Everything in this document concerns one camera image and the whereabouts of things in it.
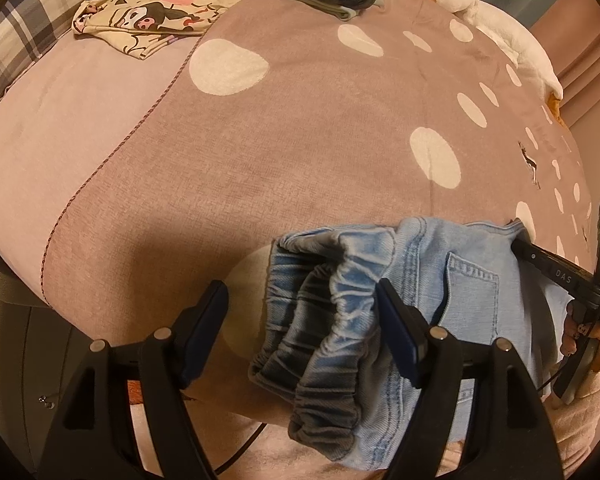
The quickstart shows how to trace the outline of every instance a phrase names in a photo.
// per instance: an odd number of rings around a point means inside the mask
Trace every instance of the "bed sheet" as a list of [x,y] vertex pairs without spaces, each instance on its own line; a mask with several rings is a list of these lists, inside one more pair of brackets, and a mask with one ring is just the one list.
[[385,0],[347,23],[244,0],[195,47],[145,61],[111,49],[106,68],[97,40],[72,41],[84,51],[52,50],[0,104],[0,252],[112,344],[224,279],[230,312],[196,398],[286,425],[290,407],[246,374],[285,232],[518,217],[590,268],[573,137],[493,41],[431,0]]

